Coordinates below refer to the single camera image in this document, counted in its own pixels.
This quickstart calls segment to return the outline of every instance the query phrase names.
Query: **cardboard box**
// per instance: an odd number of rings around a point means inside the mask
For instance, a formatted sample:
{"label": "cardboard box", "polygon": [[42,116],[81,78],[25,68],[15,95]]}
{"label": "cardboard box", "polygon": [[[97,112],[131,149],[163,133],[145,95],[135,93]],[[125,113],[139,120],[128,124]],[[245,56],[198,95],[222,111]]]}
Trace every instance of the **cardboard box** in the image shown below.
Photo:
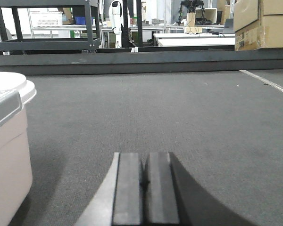
{"label": "cardboard box", "polygon": [[217,11],[224,11],[225,5],[227,5],[226,0],[217,0]]}
{"label": "cardboard box", "polygon": [[185,27],[184,33],[202,33],[202,27],[194,26],[194,27]]}
{"label": "cardboard box", "polygon": [[234,12],[235,50],[283,48],[283,0],[239,0]]}
{"label": "cardboard box", "polygon": [[231,14],[231,6],[226,5],[224,10],[222,11],[221,23],[220,24],[225,24],[226,19],[230,18],[230,14]]}
{"label": "cardboard box", "polygon": [[63,25],[74,24],[74,19],[69,8],[58,8],[59,12],[63,12]]}

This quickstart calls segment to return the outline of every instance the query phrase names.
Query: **white desk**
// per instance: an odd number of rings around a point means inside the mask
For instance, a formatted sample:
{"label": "white desk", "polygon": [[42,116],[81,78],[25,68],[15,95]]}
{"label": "white desk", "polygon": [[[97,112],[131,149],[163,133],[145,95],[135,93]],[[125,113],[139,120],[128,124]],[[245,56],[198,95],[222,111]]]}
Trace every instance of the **white desk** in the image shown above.
{"label": "white desk", "polygon": [[206,39],[206,38],[234,38],[235,34],[194,34],[194,33],[156,33],[154,34],[154,46],[157,46],[157,41],[160,39]]}
{"label": "white desk", "polygon": [[160,39],[158,46],[234,46],[235,38],[207,39]]}
{"label": "white desk", "polygon": [[[184,30],[184,28],[186,27],[186,25],[167,25],[166,26],[166,33],[170,33],[171,31],[176,31],[177,30]],[[222,30],[225,26],[224,25],[199,25],[196,27],[201,27],[203,30],[207,30],[207,29],[220,29]]]}
{"label": "white desk", "polygon": [[[137,32],[138,31],[138,27],[134,26],[131,27],[131,32]],[[164,32],[164,27],[163,26],[159,26],[159,25],[149,25],[149,26],[143,26],[142,27],[142,31],[143,32]],[[101,36],[102,36],[102,48],[106,48],[106,47],[110,47],[109,43],[110,43],[110,38],[109,38],[109,33],[113,33],[112,28],[111,27],[101,27]]]}

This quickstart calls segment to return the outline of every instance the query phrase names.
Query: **black metal shelf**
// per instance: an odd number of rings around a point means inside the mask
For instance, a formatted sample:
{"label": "black metal shelf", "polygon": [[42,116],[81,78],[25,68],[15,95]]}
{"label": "black metal shelf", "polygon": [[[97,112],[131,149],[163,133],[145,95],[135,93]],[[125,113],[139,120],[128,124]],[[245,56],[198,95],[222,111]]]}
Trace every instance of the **black metal shelf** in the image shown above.
{"label": "black metal shelf", "polygon": [[[98,0],[0,0],[0,51],[26,50],[90,50],[100,46],[100,19]],[[87,39],[23,39],[18,14],[19,8],[84,7]],[[8,40],[2,8],[11,8],[15,22],[16,40]],[[95,17],[96,36],[92,33],[92,17]]]}

